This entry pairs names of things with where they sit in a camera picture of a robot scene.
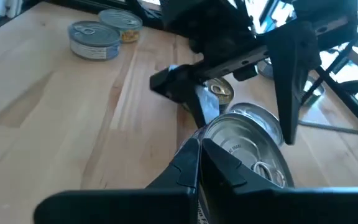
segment can label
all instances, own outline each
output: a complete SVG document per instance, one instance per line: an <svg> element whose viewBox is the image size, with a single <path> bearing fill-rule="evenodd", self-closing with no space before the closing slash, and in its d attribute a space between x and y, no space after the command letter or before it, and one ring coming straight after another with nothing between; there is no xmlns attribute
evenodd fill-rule
<svg viewBox="0 0 358 224"><path fill-rule="evenodd" d="M197 224L209 224L208 220L206 219L203 208L201 208L200 201L198 201L198 208L197 208Z"/></svg>
<svg viewBox="0 0 358 224"><path fill-rule="evenodd" d="M89 59L107 59L107 47L89 47L70 40L70 48L74 53Z"/></svg>
<svg viewBox="0 0 358 224"><path fill-rule="evenodd" d="M137 41L140 32L138 30L125 30L121 32L121 40L125 43Z"/></svg>

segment silver can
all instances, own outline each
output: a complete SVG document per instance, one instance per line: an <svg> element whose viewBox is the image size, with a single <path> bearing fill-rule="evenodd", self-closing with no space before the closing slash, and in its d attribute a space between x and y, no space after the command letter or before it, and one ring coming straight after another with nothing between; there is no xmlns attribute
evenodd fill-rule
<svg viewBox="0 0 358 224"><path fill-rule="evenodd" d="M130 12L107 9L99 13L100 22L118 29L121 33L122 43L135 42L140 37L142 19Z"/></svg>
<svg viewBox="0 0 358 224"><path fill-rule="evenodd" d="M71 50L81 58L109 60L119 54L119 32L100 22L75 22L68 27L68 36Z"/></svg>
<svg viewBox="0 0 358 224"><path fill-rule="evenodd" d="M228 113L239 113L258 123L280 147L284 137L278 119L265 108L252 103L237 103L228 109Z"/></svg>
<svg viewBox="0 0 358 224"><path fill-rule="evenodd" d="M198 136L210 138L245 166L279 187L293 187L290 170L278 146L253 119L243 114L218 116Z"/></svg>

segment tin can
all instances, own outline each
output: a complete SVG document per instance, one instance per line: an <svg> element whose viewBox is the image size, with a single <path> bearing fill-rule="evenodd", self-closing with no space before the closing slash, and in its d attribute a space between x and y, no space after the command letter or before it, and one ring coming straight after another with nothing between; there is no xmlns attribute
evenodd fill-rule
<svg viewBox="0 0 358 224"><path fill-rule="evenodd" d="M274 140L279 147L284 143L284 137L278 119L265 108L252 103L237 103L228 109L228 113L239 113L253 119Z"/></svg>
<svg viewBox="0 0 358 224"><path fill-rule="evenodd" d="M220 115L199 133L198 138L210 138L279 187L293 187L290 170L278 146L250 117L237 113Z"/></svg>
<svg viewBox="0 0 358 224"><path fill-rule="evenodd" d="M219 112L222 114L234 98L234 89L224 78L212 78L205 82L208 91L217 96Z"/></svg>
<svg viewBox="0 0 358 224"><path fill-rule="evenodd" d="M142 19L130 12L107 9L99 13L100 22L119 30L122 43L135 42L140 37Z"/></svg>
<svg viewBox="0 0 358 224"><path fill-rule="evenodd" d="M119 54L119 32L95 21L75 22L68 27L70 49L89 60L109 60Z"/></svg>

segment wooden countertop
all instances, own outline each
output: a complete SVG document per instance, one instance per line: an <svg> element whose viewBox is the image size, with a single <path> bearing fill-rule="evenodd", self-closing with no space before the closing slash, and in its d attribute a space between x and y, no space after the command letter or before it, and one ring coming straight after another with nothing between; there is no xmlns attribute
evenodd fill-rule
<svg viewBox="0 0 358 224"><path fill-rule="evenodd" d="M43 198L66 189L145 187L196 128L148 86L170 64L200 59L186 39L145 27L118 58L89 62L70 52L67 27L96 19L43 2L0 28L0 223L31 223ZM233 103L277 114L270 80L227 80ZM302 114L358 129L329 89ZM282 152L297 187L358 186L358 136L299 127Z"/></svg>

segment black plastic part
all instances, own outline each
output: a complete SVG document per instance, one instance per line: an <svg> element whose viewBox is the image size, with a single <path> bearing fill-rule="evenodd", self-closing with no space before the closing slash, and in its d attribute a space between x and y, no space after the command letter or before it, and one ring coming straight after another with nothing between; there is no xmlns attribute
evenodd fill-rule
<svg viewBox="0 0 358 224"><path fill-rule="evenodd" d="M35 224L197 223L200 145L190 139L146 189L77 190L45 199Z"/></svg>
<svg viewBox="0 0 358 224"><path fill-rule="evenodd" d="M244 18L246 11L226 0L164 0L161 8L166 29L202 42L218 35L217 27L239 31L252 24L249 17Z"/></svg>
<svg viewBox="0 0 358 224"><path fill-rule="evenodd" d="M297 30L297 35L293 35L294 30ZM283 137L287 144L294 144L301 97L309 71L321 64L317 37L312 23L291 21L266 33L265 41L273 66Z"/></svg>
<svg viewBox="0 0 358 224"><path fill-rule="evenodd" d="M150 89L176 103L186 104L197 127L202 128L219 116L219 100L191 79L191 69L191 65L171 65L151 76Z"/></svg>
<svg viewBox="0 0 358 224"><path fill-rule="evenodd" d="M344 43L352 40L357 32L357 10L358 1L355 0L314 0L294 1L293 7L296 17L301 20L317 22L322 17L340 18L346 16L347 24L338 29L327 32L318 38L320 50L337 46L337 43Z"/></svg>
<svg viewBox="0 0 358 224"><path fill-rule="evenodd" d="M278 188L210 139L203 140L201 157L201 185L209 214L216 224L249 219L252 213L248 206L253 206L255 202L241 200L239 194L253 195L258 190Z"/></svg>
<svg viewBox="0 0 358 224"><path fill-rule="evenodd" d="M233 71L234 78L239 82L245 81L257 75L258 73L256 72L255 65L242 67Z"/></svg>
<svg viewBox="0 0 358 224"><path fill-rule="evenodd" d="M201 148L197 139L190 138L177 152L169 166L147 188L198 187Z"/></svg>
<svg viewBox="0 0 358 224"><path fill-rule="evenodd" d="M351 80L339 84L350 95L358 94L358 80Z"/></svg>

